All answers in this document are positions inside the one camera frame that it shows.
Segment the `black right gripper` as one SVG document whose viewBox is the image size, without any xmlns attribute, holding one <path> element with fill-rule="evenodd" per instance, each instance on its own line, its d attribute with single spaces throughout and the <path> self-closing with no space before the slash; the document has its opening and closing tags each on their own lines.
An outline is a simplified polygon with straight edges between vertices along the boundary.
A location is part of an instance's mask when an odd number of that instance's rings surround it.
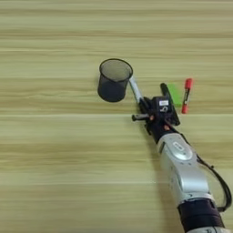
<svg viewBox="0 0 233 233">
<path fill-rule="evenodd" d="M 152 101 L 148 97 L 142 97 L 139 101 L 139 109 L 142 114 L 133 115 L 133 121 L 145 121 L 145 128 L 157 143 L 159 139 L 167 134 L 175 132 L 175 129 L 161 117 L 150 115 L 153 112 Z"/>
</svg>

